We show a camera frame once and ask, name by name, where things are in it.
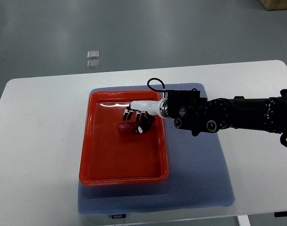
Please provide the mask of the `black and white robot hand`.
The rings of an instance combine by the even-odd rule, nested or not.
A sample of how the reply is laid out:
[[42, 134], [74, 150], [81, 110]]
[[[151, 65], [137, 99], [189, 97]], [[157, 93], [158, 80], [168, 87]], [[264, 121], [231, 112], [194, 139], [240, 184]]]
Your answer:
[[124, 110], [123, 121], [130, 120], [134, 113], [136, 114], [135, 122], [139, 123], [134, 129], [134, 132], [143, 134], [147, 132], [153, 124], [154, 116], [158, 116], [162, 119], [169, 118], [167, 113], [167, 98], [163, 98], [159, 101], [132, 101]]

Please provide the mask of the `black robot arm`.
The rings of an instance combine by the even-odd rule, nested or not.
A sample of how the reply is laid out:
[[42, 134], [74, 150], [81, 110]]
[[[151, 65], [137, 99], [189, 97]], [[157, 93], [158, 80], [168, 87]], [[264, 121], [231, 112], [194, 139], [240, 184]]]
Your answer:
[[246, 99], [218, 98], [207, 100], [196, 88], [158, 90], [167, 97], [165, 116], [174, 120], [178, 129], [190, 130], [194, 137], [201, 132], [216, 133], [221, 129], [250, 129], [280, 134], [280, 143], [287, 147], [287, 89], [279, 97]]

